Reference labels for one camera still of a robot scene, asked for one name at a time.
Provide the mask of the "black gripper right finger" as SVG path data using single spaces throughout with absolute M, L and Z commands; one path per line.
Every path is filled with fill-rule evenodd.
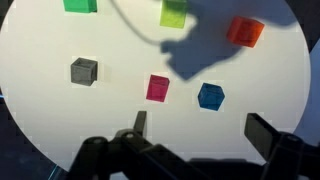
M 244 135 L 266 161 L 261 180 L 320 180 L 320 146 L 277 131 L 257 113 L 247 114 Z

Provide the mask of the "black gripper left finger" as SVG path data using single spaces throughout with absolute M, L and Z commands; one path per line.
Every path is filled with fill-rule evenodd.
M 186 163 L 181 158 L 143 137 L 146 115 L 146 111 L 139 111 L 133 128 L 119 130 L 111 141 L 102 136 L 86 139 L 68 180 L 111 180 L 119 172 L 131 180 L 186 179 Z

